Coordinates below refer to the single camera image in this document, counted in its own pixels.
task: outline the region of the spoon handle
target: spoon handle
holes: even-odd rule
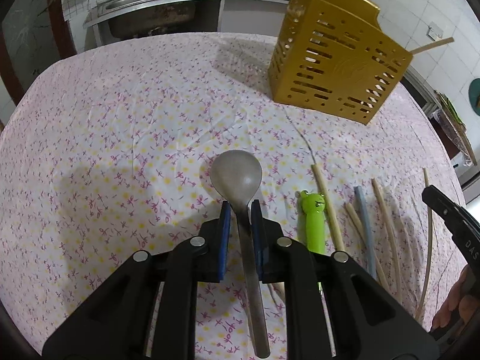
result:
[[[267,326],[263,313],[262,293],[255,267],[254,245],[251,239],[251,225],[248,214],[240,214],[237,217],[238,237],[240,240],[241,260],[243,274],[247,287],[248,313],[251,322],[251,340],[255,355],[261,359],[270,356],[268,344]]]

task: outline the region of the finger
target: finger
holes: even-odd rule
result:
[[[457,281],[453,284],[452,289],[448,293],[447,302],[448,302],[448,310],[453,311],[457,308],[460,302],[460,293],[462,291],[463,282]]]
[[[435,330],[440,327],[440,315],[438,313],[435,314],[433,317],[433,320],[431,320],[431,329],[430,330]]]
[[[464,323],[468,323],[474,315],[477,308],[480,306],[480,300],[472,295],[465,295],[458,305],[458,313]]]
[[[469,273],[470,267],[468,265],[465,265],[462,269],[462,273],[460,274],[460,277],[458,278],[459,282],[465,282],[467,279],[467,274]]]
[[[440,327],[445,327],[450,322],[450,310],[448,310],[448,299],[443,302],[440,310],[438,310],[438,314],[440,317]]]

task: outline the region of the pink floral tablecloth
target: pink floral tablecloth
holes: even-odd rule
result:
[[[219,215],[208,170],[230,149],[259,159],[263,212],[294,238],[295,192],[316,191],[312,156],[323,163],[347,251],[365,266],[343,207],[362,185],[395,293],[377,178],[394,218],[403,305],[414,313],[427,254],[422,168],[464,204],[440,140],[402,85],[368,126],[274,103],[266,70],[275,41],[218,33],[129,40],[58,62],[33,83],[0,136],[0,299],[38,351],[133,252],[171,250]],[[424,326],[464,266],[438,217],[435,230]],[[198,288],[199,358],[254,357],[235,226],[227,267],[222,283]],[[262,293],[272,358],[284,359],[284,305],[267,286]]]

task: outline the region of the wooden stick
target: wooden stick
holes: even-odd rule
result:
[[[360,220],[357,212],[355,211],[352,203],[345,203],[346,212],[349,213],[350,219],[352,220],[355,228],[357,229],[360,238],[362,239],[363,243],[366,245],[365,239],[365,230],[362,225],[362,221]],[[385,276],[385,272],[383,271],[382,265],[380,264],[380,260],[378,259],[377,255],[375,255],[375,268],[377,270],[378,280],[380,280],[380,284],[382,285],[383,289],[390,293],[390,287],[388,286],[387,277]]]
[[[427,168],[423,168],[423,179],[425,180],[425,186],[428,187],[428,172]],[[425,296],[427,294],[428,281],[430,279],[430,267],[431,267],[431,250],[434,243],[434,219],[432,217],[431,208],[428,207],[428,249],[427,249],[427,268],[425,270],[425,280],[423,280],[423,290],[421,292],[420,302],[418,304],[417,312],[415,313],[415,319],[417,322],[420,320],[422,314],[423,304],[425,303]]]
[[[340,225],[337,221],[337,213],[333,207],[332,199],[327,188],[327,181],[323,175],[320,167],[317,164],[311,166],[315,179],[317,180],[317,185],[323,196],[325,197],[325,204],[327,208],[327,218],[328,225],[330,227],[330,236],[332,237],[333,245],[335,246],[336,251],[345,251],[345,244],[342,239],[342,232],[340,230]]]
[[[449,43],[452,43],[452,42],[455,42],[455,39],[454,39],[454,38],[446,38],[446,39],[442,39],[442,40],[437,40],[436,42],[432,42],[432,43],[426,44],[426,45],[424,45],[424,46],[422,46],[422,47],[413,49],[413,50],[410,51],[410,52],[411,52],[413,55],[416,55],[416,54],[418,54],[418,53],[423,53],[424,51],[434,49],[435,47],[444,46],[444,45],[449,44]]]
[[[285,303],[285,283],[272,283],[268,286],[272,286],[273,291],[275,291],[282,302]]]
[[[401,304],[402,303],[402,281],[400,276],[400,262],[398,261],[398,254],[397,254],[397,245],[395,244],[395,235],[393,233],[393,222],[390,214],[388,213],[387,207],[385,205],[385,200],[383,199],[382,191],[378,185],[378,182],[375,178],[371,179],[373,184],[373,190],[375,192],[375,196],[378,200],[378,204],[380,204],[380,209],[382,210],[383,220],[385,221],[385,226],[387,228],[387,235],[388,235],[388,242],[390,243],[390,248],[392,249],[393,255],[393,264],[395,269],[395,281],[397,282],[397,301]]]

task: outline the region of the spoon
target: spoon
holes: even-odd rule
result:
[[[262,293],[255,267],[255,253],[248,218],[248,204],[262,182],[262,166],[249,152],[229,150],[220,154],[210,168],[210,180],[217,192],[228,200],[237,216],[238,237],[247,299],[251,337],[255,355],[270,356],[267,327],[263,313]]]

